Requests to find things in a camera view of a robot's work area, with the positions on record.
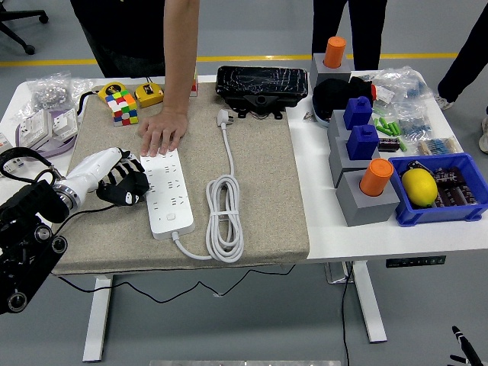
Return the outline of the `person's left hand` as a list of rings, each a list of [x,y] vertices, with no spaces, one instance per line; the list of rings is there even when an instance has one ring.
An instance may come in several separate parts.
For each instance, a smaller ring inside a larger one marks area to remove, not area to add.
[[[140,155],[155,157],[175,150],[187,128],[187,114],[172,108],[163,108],[158,114],[143,118],[138,127]]]

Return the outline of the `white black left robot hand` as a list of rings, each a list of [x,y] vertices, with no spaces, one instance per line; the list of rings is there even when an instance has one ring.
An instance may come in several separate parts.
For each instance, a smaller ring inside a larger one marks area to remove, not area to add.
[[[143,199],[149,182],[144,167],[131,151],[112,147],[84,158],[56,182],[54,190],[75,213],[91,192],[116,206],[132,206]]]

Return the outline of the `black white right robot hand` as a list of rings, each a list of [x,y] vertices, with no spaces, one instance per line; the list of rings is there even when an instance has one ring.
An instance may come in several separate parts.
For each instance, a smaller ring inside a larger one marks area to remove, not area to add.
[[[455,338],[460,344],[461,350],[464,353],[464,357],[457,356],[457,355],[450,355],[450,359],[453,361],[460,362],[462,364],[483,366],[483,362],[481,361],[480,357],[474,350],[474,347],[471,345],[471,343],[467,340],[465,335],[462,333],[462,331],[460,331],[459,328],[456,326],[452,326],[451,329]]]

